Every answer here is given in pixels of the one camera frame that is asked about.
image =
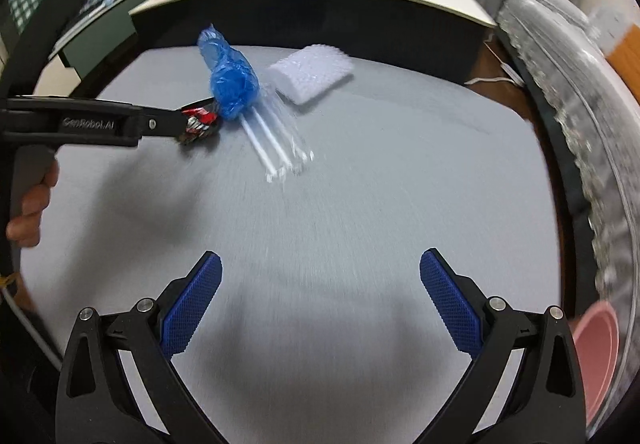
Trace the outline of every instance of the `white straw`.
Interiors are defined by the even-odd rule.
[[[267,103],[264,103],[264,108],[269,112],[269,115],[271,115],[271,117],[273,118],[273,121],[276,123],[276,126],[278,127],[278,130],[283,135],[283,137],[289,139],[291,143],[291,150],[293,151],[293,153],[298,155],[303,162],[306,162],[306,153],[298,147],[298,145],[294,141],[294,136],[291,134],[289,130],[287,130],[285,125],[282,123],[282,120],[280,120],[280,117],[278,117],[278,114],[273,109],[271,109],[271,106]]]
[[[269,158],[267,152],[258,142],[254,130],[251,129],[251,126],[249,126],[249,123],[246,121],[246,119],[244,118],[244,114],[242,113],[240,114],[240,122],[242,124],[242,127],[244,128],[244,131],[249,137],[251,144],[254,145],[255,152],[258,154],[258,157],[260,157],[260,160],[262,160],[262,163],[267,168],[268,178],[273,178],[276,175],[276,168],[273,166],[273,163],[271,163],[271,159]]]
[[[252,106],[252,110],[254,111],[255,118],[258,120],[258,123],[262,127],[262,130],[264,131],[264,134],[267,135],[267,138],[271,142],[271,145],[273,146],[273,148],[278,153],[278,156],[280,157],[280,160],[282,160],[282,162],[284,162],[284,164],[285,164],[285,166],[287,168],[292,168],[293,164],[291,163],[291,160],[289,159],[289,157],[285,153],[284,149],[282,149],[282,146],[280,145],[278,140],[275,138],[275,135],[273,134],[273,132],[269,129],[269,126],[267,126],[267,123],[264,121],[264,119],[258,113],[258,110],[255,109],[255,107]]]

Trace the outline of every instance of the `metal screw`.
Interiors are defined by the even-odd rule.
[[[504,302],[504,299],[502,298],[498,298],[493,297],[489,300],[489,306],[494,309],[497,310],[498,312],[500,312],[501,310],[505,310],[507,308],[507,303]]]
[[[91,307],[85,307],[80,311],[80,319],[82,321],[87,321],[91,316],[94,315],[94,310]]]
[[[141,299],[136,305],[138,312],[149,312],[153,307],[154,301],[151,298]]]
[[[551,307],[549,309],[549,314],[551,314],[553,319],[562,319],[562,316],[564,315],[560,307]]]

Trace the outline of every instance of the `green panel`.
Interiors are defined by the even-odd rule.
[[[129,11],[146,0],[124,0],[107,10],[73,38],[62,52],[83,79],[116,46],[135,33]]]

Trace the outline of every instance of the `blue gripper pad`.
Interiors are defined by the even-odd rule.
[[[482,350],[480,319],[431,250],[420,259],[420,279],[458,350],[475,359]]]
[[[164,317],[160,347],[167,359],[186,350],[221,281],[222,262],[211,253]]]

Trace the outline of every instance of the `white cable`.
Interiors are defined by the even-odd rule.
[[[519,86],[520,88],[524,86],[524,81],[522,80],[518,72],[513,70],[513,68],[511,68],[506,62],[502,63],[500,66],[504,70],[504,73],[511,77],[513,84]]]
[[[53,367],[58,371],[62,370],[62,361],[60,361],[56,353],[53,350],[51,350],[51,348],[49,348],[49,345],[47,345],[47,342],[42,338],[40,333],[31,324],[31,322],[29,321],[29,318],[26,315],[24,315],[24,312],[20,310],[20,307],[18,307],[18,305],[15,304],[14,299],[11,297],[11,294],[9,294],[9,291],[7,289],[5,288],[2,289],[2,296],[4,297],[4,300],[8,303],[11,311],[18,318],[18,321],[20,321],[20,324],[24,327],[24,329],[27,332],[29,332],[29,335],[33,338],[33,341],[36,343],[36,345],[38,345],[38,348],[42,350],[42,353],[46,356],[46,358],[53,365]]]
[[[512,78],[509,78],[509,77],[493,77],[493,78],[476,77],[466,81],[465,86],[468,86],[470,84],[476,84],[476,82],[498,82],[498,81],[510,82],[511,84],[515,84],[515,86],[518,86],[518,84]]]
[[[498,57],[498,54],[496,54],[494,50],[489,46],[489,43],[485,41],[484,46],[486,46],[489,49],[489,51],[494,55],[494,58],[498,59],[498,62],[500,62],[500,65],[502,65],[502,60]]]

